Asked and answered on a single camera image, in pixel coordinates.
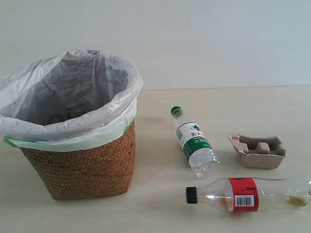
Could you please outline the grey paper pulp tray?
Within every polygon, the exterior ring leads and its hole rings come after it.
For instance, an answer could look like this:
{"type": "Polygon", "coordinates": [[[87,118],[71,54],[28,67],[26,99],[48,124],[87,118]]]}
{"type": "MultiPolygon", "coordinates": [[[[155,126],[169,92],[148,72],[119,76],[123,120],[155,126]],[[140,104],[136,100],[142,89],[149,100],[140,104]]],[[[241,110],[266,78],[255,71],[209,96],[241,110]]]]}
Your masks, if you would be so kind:
{"type": "Polygon", "coordinates": [[[276,169],[286,157],[286,150],[277,136],[250,137],[236,133],[227,136],[246,168],[276,169]]]}

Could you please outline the white plastic bin liner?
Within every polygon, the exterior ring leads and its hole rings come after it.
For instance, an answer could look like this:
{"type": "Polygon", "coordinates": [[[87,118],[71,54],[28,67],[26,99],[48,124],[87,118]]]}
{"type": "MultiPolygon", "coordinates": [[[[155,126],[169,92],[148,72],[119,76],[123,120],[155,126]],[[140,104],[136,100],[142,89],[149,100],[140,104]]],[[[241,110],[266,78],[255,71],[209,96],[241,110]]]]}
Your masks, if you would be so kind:
{"type": "Polygon", "coordinates": [[[133,63],[98,50],[70,50],[1,81],[0,132],[17,148],[96,148],[124,135],[142,86],[133,63]]]}

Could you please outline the red label cola bottle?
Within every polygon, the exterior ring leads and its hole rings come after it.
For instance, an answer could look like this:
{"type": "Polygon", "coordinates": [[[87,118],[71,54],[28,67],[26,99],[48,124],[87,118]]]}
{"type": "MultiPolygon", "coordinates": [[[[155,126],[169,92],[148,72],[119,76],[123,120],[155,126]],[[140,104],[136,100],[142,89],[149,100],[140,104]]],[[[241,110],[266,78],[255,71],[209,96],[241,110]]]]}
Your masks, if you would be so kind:
{"type": "Polygon", "coordinates": [[[221,178],[205,187],[186,188],[188,204],[205,203],[229,213],[311,209],[311,178],[221,178]]]}

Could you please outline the green label water bottle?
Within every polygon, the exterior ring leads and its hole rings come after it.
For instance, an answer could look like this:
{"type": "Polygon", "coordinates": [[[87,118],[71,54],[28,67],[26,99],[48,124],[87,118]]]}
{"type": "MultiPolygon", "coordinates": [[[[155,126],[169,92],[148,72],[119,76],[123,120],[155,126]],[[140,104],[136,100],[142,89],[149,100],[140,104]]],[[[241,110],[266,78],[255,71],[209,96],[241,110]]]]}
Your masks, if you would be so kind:
{"type": "Polygon", "coordinates": [[[191,171],[198,179],[211,176],[220,168],[220,159],[206,139],[201,127],[192,121],[179,106],[171,109],[171,116],[176,125],[176,137],[191,171]]]}

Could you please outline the woven wicker basket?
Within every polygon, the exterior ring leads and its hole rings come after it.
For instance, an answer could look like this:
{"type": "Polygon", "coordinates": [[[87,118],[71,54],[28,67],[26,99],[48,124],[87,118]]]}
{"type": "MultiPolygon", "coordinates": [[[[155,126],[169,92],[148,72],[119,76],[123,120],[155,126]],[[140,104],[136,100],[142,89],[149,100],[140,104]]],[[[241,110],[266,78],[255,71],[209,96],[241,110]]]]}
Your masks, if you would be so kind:
{"type": "Polygon", "coordinates": [[[20,149],[55,200],[83,200],[125,194],[131,184],[135,123],[118,139],[92,149],[54,152],[20,149]]]}

